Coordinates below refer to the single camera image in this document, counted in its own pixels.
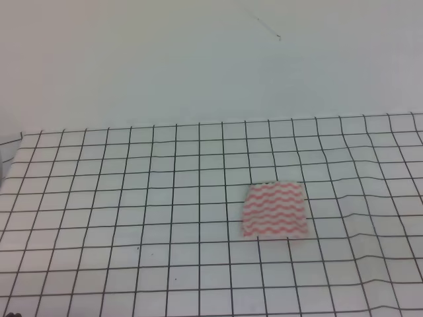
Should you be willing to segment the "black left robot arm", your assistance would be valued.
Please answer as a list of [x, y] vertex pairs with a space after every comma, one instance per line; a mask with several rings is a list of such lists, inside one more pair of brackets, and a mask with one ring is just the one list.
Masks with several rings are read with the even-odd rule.
[[22, 315], [20, 313], [10, 312], [5, 317], [22, 317]]

